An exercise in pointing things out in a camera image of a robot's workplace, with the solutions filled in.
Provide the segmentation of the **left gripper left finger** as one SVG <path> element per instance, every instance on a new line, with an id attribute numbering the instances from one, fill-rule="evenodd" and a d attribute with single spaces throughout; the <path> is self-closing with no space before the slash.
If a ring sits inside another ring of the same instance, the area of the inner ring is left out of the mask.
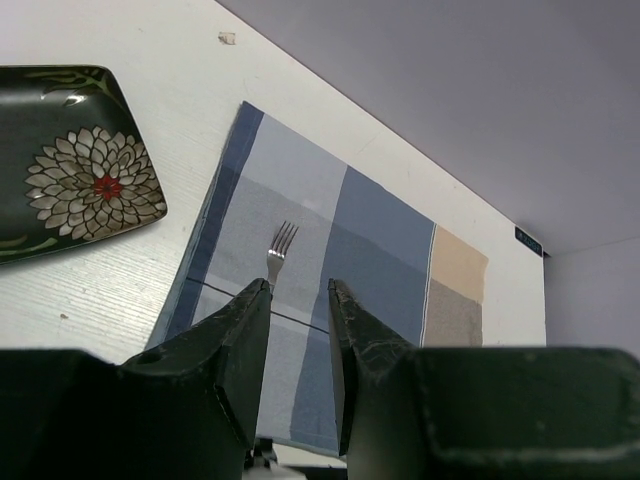
<path id="1" fill-rule="evenodd" d="M 137 455 L 244 454 L 253 444 L 271 293 L 250 282 L 189 330 L 118 370 Z"/>

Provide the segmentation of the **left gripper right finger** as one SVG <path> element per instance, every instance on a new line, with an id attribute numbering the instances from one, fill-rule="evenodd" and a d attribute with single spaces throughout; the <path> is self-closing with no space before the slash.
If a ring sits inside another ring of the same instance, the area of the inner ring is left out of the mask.
<path id="1" fill-rule="evenodd" d="M 328 283 L 339 453 L 416 456 L 417 348 L 367 310 L 345 281 Z"/>

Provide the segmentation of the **blue beige checked placemat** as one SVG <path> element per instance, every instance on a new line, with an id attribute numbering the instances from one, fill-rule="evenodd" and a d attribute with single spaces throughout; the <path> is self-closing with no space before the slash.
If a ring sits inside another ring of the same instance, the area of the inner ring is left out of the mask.
<path id="1" fill-rule="evenodd" d="M 336 454 L 329 281 L 343 280 L 415 345 L 478 346 L 487 258 L 243 103 L 150 344 L 188 330 L 264 276 L 284 224 L 296 234 L 272 296 L 257 432 Z"/>

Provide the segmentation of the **metal fork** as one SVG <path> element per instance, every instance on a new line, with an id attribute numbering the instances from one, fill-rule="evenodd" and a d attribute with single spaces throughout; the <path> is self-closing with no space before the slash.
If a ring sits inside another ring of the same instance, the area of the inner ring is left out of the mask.
<path id="1" fill-rule="evenodd" d="M 267 281 L 271 292 L 274 292 L 286 255 L 298 230 L 297 225 L 285 220 L 272 239 L 266 257 Z"/>

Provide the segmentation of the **dark floral rectangular plate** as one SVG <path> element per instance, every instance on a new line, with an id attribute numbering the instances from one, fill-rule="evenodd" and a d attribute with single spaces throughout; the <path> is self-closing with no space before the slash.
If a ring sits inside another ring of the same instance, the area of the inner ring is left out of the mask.
<path id="1" fill-rule="evenodd" d="M 107 239 L 166 214 L 158 175 L 110 70 L 2 67 L 2 263 Z"/>

